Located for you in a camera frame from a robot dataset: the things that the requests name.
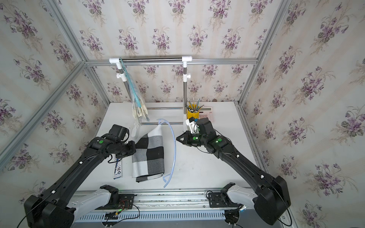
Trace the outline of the black white checkered scarf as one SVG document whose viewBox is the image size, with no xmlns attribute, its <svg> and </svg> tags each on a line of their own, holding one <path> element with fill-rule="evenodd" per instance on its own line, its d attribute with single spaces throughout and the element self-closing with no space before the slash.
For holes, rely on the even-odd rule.
<svg viewBox="0 0 365 228">
<path fill-rule="evenodd" d="M 164 148 L 162 126 L 158 125 L 142 136 L 132 155 L 132 177 L 144 182 L 162 177 L 164 170 Z"/>
</svg>

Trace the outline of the blue cream plaid scarf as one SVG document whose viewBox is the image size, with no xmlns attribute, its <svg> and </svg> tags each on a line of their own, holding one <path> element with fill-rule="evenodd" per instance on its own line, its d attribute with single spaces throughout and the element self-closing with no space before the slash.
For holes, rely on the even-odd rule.
<svg viewBox="0 0 365 228">
<path fill-rule="evenodd" d="M 132 81 L 132 77 L 128 72 L 126 73 L 126 78 L 131 95 L 132 114 L 134 119 L 138 124 L 142 124 L 143 119 L 149 122 L 150 118 L 143 96 L 140 94 L 138 87 Z"/>
</svg>

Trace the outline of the light blue plastic hanger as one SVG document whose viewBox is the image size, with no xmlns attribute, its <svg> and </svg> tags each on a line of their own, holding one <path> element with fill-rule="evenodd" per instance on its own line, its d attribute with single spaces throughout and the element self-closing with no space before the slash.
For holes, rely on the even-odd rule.
<svg viewBox="0 0 365 228">
<path fill-rule="evenodd" d="M 166 119 L 163 118 L 159 118 L 158 119 L 158 125 L 167 125 L 170 129 L 171 132 L 171 137 L 168 137 L 166 140 L 166 149 L 167 149 L 167 154 L 168 154 L 168 161 L 170 162 L 170 166 L 171 166 L 171 170 L 169 173 L 165 174 L 163 176 L 163 181 L 164 181 L 164 186 L 163 188 L 166 189 L 167 186 L 169 185 L 174 171 L 175 171 L 175 165 L 176 165 L 176 156 L 177 156 L 177 146 L 176 146 L 176 136 L 175 136 L 175 132 L 174 129 L 171 125 L 170 122 L 168 122 Z"/>
</svg>

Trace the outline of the teal plastic hanger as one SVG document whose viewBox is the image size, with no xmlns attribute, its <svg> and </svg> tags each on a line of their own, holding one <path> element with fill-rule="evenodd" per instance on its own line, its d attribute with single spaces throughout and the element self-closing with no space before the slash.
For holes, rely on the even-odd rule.
<svg viewBox="0 0 365 228">
<path fill-rule="evenodd" d="M 117 68 L 119 70 L 119 76 L 123 82 L 127 84 L 127 89 L 129 91 L 131 102 L 134 102 L 137 108 L 142 108 L 142 101 L 140 97 L 137 95 L 137 91 L 135 85 L 132 81 L 130 74 L 128 73 L 122 59 L 117 59 Z"/>
</svg>

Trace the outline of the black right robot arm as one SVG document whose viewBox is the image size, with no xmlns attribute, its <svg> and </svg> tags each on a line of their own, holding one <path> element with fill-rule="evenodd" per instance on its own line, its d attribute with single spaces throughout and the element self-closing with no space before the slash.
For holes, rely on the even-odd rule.
<svg viewBox="0 0 365 228">
<path fill-rule="evenodd" d="M 228 199 L 234 204 L 253 208 L 257 215 L 267 224 L 274 225 L 291 206 L 289 189 L 281 177 L 266 173 L 244 155 L 231 140 L 217 132 L 208 118 L 186 120 L 188 130 L 177 137 L 177 141 L 190 147 L 203 146 L 209 154 L 227 163 L 251 187 L 249 191 L 235 183 L 223 189 Z"/>
</svg>

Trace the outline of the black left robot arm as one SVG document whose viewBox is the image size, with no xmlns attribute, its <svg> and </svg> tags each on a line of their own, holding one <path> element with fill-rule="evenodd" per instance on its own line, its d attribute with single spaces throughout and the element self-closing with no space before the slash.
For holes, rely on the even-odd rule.
<svg viewBox="0 0 365 228">
<path fill-rule="evenodd" d="M 30 228 L 70 228 L 80 217 L 103 206 L 117 206 L 118 189 L 103 185 L 94 193 L 71 202 L 71 198 L 92 171 L 111 155 L 117 161 L 136 152 L 129 140 L 129 129 L 114 124 L 107 134 L 95 137 L 79 159 L 39 196 L 24 202 L 25 219 Z"/>
</svg>

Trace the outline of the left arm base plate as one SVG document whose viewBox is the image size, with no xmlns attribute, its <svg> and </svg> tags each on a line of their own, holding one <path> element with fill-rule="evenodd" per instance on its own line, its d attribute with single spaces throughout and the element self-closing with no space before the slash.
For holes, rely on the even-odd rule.
<svg viewBox="0 0 365 228">
<path fill-rule="evenodd" d="M 134 194 L 119 194 L 116 202 L 110 202 L 97 210 L 130 210 L 134 203 Z"/>
</svg>

